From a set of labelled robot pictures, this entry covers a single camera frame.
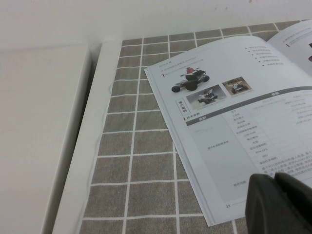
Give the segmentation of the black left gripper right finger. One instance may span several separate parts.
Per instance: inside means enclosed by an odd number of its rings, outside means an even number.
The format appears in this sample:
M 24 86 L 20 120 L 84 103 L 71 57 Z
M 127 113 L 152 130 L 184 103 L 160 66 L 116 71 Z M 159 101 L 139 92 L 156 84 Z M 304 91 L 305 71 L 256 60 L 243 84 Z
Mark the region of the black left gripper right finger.
M 287 201 L 293 218 L 289 228 L 294 228 L 297 234 L 312 232 L 312 189 L 305 183 L 287 173 L 276 173 L 275 182 L 278 184 Z

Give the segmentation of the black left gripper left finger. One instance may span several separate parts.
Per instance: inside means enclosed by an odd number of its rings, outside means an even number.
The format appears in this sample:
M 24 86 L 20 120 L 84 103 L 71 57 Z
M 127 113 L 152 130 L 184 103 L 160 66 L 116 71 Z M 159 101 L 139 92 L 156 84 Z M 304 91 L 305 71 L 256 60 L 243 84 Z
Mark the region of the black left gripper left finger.
M 245 218 L 248 233 L 270 234 L 272 204 L 277 198 L 274 180 L 263 174 L 253 174 L 249 179 Z

